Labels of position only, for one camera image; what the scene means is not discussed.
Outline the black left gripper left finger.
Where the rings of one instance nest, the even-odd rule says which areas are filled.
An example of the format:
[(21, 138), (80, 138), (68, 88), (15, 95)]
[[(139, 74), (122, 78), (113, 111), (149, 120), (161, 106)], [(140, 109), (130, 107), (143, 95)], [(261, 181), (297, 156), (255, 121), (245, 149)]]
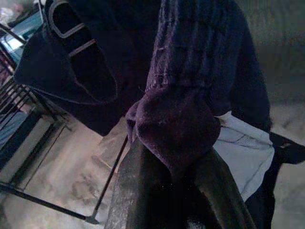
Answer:
[(119, 167), (106, 229), (147, 229), (149, 192), (155, 183), (155, 158), (136, 139)]

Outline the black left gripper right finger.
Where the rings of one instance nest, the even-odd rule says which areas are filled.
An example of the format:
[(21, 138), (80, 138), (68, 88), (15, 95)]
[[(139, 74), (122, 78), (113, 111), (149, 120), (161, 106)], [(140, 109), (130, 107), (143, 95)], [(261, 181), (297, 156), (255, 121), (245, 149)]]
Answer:
[(207, 229), (255, 229), (228, 165), (211, 149), (194, 166), (194, 185), (204, 198), (200, 219)]

